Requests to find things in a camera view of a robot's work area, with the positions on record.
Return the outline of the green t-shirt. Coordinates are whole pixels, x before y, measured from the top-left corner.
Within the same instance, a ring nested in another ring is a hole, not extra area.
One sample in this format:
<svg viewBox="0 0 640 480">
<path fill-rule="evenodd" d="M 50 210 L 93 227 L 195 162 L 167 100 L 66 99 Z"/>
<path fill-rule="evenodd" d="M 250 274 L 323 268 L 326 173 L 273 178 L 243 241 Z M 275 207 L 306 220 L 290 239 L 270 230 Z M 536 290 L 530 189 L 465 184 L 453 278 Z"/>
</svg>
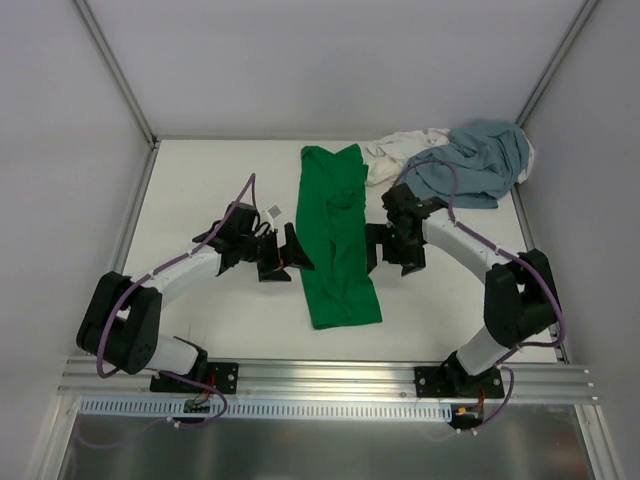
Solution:
<svg viewBox="0 0 640 480">
<path fill-rule="evenodd" d="M 301 150 L 295 229 L 314 264 L 301 278 L 316 330 L 383 321 L 367 272 L 367 176 L 356 144 L 337 152 L 319 146 Z"/>
</svg>

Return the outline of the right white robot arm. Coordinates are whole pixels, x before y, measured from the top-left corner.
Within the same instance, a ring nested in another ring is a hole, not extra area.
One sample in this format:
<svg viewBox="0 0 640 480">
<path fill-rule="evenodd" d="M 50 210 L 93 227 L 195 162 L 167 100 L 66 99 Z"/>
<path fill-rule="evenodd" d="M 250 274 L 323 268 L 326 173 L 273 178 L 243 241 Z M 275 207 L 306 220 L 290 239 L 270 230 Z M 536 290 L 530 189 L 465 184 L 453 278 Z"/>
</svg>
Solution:
<svg viewBox="0 0 640 480">
<path fill-rule="evenodd" d="M 366 226 L 367 268 L 398 265 L 404 276 L 426 267 L 434 246 L 470 271 L 484 287 L 483 325 L 436 367 L 414 370 L 419 398 L 501 398 L 499 365 L 560 320 L 561 308 L 547 257 L 539 250 L 513 255 L 453 219 L 449 205 L 388 192 L 387 221 Z"/>
</svg>

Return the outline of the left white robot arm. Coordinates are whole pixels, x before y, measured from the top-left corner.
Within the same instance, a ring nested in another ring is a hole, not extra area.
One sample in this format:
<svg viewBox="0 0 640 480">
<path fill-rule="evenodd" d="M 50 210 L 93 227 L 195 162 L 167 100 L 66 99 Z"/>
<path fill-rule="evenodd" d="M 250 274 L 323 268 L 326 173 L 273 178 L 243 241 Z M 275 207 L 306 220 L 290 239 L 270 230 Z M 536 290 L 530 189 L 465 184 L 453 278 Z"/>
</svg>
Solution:
<svg viewBox="0 0 640 480">
<path fill-rule="evenodd" d="M 76 335 L 77 346 L 115 370 L 172 373 L 186 391 L 207 382 L 205 351 L 160 332 L 164 307 L 240 262 L 253 263 L 261 282 L 288 282 L 288 268 L 311 271 L 294 226 L 260 224 L 256 207 L 230 204 L 222 219 L 194 237 L 189 250 L 139 279 L 110 271 L 98 281 Z"/>
</svg>

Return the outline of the white t-shirt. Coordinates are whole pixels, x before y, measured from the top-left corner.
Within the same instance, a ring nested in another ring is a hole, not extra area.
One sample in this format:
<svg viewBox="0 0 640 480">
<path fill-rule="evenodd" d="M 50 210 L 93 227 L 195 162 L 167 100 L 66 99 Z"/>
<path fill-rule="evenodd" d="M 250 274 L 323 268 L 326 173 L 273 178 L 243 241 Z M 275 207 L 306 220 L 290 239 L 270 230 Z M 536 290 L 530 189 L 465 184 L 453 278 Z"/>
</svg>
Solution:
<svg viewBox="0 0 640 480">
<path fill-rule="evenodd" d="M 419 152 L 449 142 L 448 128 L 428 128 L 396 132 L 361 146 L 364 160 L 369 167 L 369 186 L 391 181 L 401 173 L 407 161 Z"/>
</svg>

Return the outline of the blue-grey t-shirt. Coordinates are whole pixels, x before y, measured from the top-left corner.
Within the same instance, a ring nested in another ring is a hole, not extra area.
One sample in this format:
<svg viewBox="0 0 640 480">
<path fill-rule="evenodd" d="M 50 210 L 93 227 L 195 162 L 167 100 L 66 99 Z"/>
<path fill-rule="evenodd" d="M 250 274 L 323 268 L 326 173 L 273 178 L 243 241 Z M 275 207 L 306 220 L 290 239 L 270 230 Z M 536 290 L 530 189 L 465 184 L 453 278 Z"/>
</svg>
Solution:
<svg viewBox="0 0 640 480">
<path fill-rule="evenodd" d="M 451 129 L 448 139 L 406 163 L 401 181 L 420 199 L 454 195 L 456 208 L 495 209 L 533 169 L 534 147 L 513 123 L 477 120 Z"/>
</svg>

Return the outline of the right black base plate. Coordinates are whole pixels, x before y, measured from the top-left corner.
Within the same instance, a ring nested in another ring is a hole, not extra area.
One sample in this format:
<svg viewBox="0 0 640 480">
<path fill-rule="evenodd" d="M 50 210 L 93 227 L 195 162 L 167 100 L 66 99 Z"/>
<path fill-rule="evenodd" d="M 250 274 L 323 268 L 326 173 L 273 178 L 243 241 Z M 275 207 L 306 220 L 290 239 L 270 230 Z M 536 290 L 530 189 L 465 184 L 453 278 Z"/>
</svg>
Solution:
<svg viewBox="0 0 640 480">
<path fill-rule="evenodd" d="M 505 390 L 497 368 L 469 376 L 464 370 L 457 371 L 449 365 L 417 366 L 413 369 L 415 393 L 418 398 L 429 399 L 502 399 Z"/>
</svg>

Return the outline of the aluminium mounting rail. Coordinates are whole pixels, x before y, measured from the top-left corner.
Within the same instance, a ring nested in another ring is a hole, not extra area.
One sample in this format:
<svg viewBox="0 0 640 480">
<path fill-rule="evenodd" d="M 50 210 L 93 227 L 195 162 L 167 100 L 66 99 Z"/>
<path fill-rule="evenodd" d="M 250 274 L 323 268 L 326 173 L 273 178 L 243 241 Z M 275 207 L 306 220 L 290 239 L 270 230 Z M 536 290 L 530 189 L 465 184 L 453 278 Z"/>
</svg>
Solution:
<svg viewBox="0 0 640 480">
<path fill-rule="evenodd" d="M 240 360 L 236 396 L 255 399 L 400 401 L 415 399 L 424 380 L 403 362 Z M 60 395 L 146 395 L 155 375 L 96 373 L 88 356 L 67 359 Z M 501 385 L 514 379 L 512 400 L 521 404 L 597 404 L 601 393 L 589 369 L 562 363 L 515 363 L 502 369 Z"/>
</svg>

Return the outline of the right aluminium frame post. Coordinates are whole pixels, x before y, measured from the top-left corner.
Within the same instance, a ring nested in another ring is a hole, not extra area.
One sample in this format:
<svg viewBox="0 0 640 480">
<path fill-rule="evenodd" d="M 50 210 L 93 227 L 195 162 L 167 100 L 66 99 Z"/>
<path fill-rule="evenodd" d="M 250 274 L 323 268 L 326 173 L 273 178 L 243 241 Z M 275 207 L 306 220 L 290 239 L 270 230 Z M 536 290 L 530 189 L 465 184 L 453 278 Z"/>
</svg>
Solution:
<svg viewBox="0 0 640 480">
<path fill-rule="evenodd" d="M 571 49 L 600 4 L 600 0 L 584 0 L 581 2 L 516 117 L 515 123 L 519 127 L 524 128 L 533 116 L 564 60 L 568 57 Z"/>
</svg>

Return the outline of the aluminium frame post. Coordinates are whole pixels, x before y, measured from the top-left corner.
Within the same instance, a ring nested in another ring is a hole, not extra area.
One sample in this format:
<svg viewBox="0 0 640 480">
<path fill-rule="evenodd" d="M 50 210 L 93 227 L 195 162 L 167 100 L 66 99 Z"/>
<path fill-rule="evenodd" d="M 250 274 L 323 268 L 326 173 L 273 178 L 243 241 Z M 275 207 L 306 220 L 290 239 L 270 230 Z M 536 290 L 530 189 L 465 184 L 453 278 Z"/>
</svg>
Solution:
<svg viewBox="0 0 640 480">
<path fill-rule="evenodd" d="M 600 4 L 600 0 L 584 0 L 581 2 L 516 117 L 515 123 L 519 127 L 524 128 L 533 116 L 564 60 L 568 57 L 571 49 Z"/>
<path fill-rule="evenodd" d="M 71 0 L 70 3 L 79 15 L 81 23 L 84 25 L 89 38 L 97 49 L 98 56 L 104 63 L 109 76 L 114 82 L 118 93 L 122 97 L 142 137 L 148 145 L 154 147 L 157 142 L 157 135 L 147 120 L 90 2 L 85 0 Z"/>
</svg>

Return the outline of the left aluminium frame post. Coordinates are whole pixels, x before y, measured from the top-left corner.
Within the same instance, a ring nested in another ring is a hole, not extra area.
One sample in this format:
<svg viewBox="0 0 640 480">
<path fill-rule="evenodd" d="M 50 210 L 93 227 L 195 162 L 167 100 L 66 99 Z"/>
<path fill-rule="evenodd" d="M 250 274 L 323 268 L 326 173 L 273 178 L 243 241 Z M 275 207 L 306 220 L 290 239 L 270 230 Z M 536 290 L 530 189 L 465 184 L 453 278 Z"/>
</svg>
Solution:
<svg viewBox="0 0 640 480">
<path fill-rule="evenodd" d="M 89 38 L 97 49 L 98 56 L 104 63 L 109 76 L 114 82 L 118 93 L 122 97 L 142 137 L 148 145 L 154 147 L 157 142 L 157 135 L 147 120 L 90 2 L 85 0 L 71 0 L 70 3 L 79 15 L 81 23 L 84 25 Z"/>
</svg>

